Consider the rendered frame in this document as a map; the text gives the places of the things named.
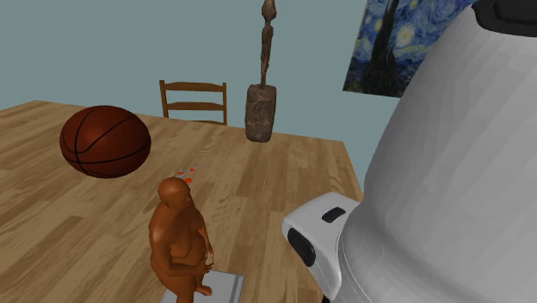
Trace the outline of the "small orange and grey object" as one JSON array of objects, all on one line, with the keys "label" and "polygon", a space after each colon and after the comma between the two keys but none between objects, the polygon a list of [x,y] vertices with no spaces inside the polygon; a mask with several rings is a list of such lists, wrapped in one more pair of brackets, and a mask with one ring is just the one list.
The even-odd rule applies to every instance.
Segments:
[{"label": "small orange and grey object", "polygon": [[200,168],[199,165],[189,167],[187,169],[181,167],[175,174],[176,178],[182,179],[186,183],[193,181],[193,174]]}]

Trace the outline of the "wooden chair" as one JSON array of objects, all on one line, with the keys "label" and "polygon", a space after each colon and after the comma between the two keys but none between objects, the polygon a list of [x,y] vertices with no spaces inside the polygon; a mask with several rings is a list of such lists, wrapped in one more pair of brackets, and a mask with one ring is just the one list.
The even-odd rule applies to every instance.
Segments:
[{"label": "wooden chair", "polygon": [[[172,111],[221,111],[222,121],[205,121],[205,123],[227,126],[227,85],[226,83],[192,83],[192,82],[173,82],[166,83],[163,79],[159,81],[159,89],[164,118],[169,117]],[[214,92],[222,94],[222,103],[214,102],[172,102],[167,100],[168,91],[186,91],[186,92]]]}]

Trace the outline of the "brown basketball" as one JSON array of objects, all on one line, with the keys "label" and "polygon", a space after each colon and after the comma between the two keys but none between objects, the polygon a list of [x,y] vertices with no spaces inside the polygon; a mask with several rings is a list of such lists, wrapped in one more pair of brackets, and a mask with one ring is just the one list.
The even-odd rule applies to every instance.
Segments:
[{"label": "brown basketball", "polygon": [[75,170],[95,178],[117,178],[145,162],[151,151],[151,135],[137,115],[101,105],[69,118],[60,132],[59,146]]}]

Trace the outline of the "orange human figure statue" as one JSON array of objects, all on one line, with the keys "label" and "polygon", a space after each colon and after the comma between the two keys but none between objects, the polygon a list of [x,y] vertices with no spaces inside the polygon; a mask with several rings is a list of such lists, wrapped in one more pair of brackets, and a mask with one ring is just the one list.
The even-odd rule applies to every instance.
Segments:
[{"label": "orange human figure statue", "polygon": [[165,287],[159,303],[239,303],[244,278],[213,269],[213,248],[188,184],[164,179],[149,222],[151,267]]}]

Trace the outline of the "starry night wall painting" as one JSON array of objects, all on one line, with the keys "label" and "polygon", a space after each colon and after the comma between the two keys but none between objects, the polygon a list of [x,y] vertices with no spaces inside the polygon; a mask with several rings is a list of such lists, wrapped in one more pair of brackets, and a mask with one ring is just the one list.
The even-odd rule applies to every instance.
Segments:
[{"label": "starry night wall painting", "polygon": [[401,97],[448,24],[477,0],[367,0],[343,90]]}]

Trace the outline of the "tall thin brown sculpture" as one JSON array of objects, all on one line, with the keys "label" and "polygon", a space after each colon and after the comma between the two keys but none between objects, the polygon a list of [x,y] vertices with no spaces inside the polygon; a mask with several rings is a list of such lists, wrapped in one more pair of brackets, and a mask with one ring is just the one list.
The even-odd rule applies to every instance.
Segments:
[{"label": "tall thin brown sculpture", "polygon": [[276,18],[275,0],[264,0],[262,17],[261,71],[260,83],[251,84],[247,89],[245,107],[245,135],[252,142],[269,142],[275,122],[276,92],[275,86],[267,85],[267,71],[271,54],[274,28],[271,22]]}]

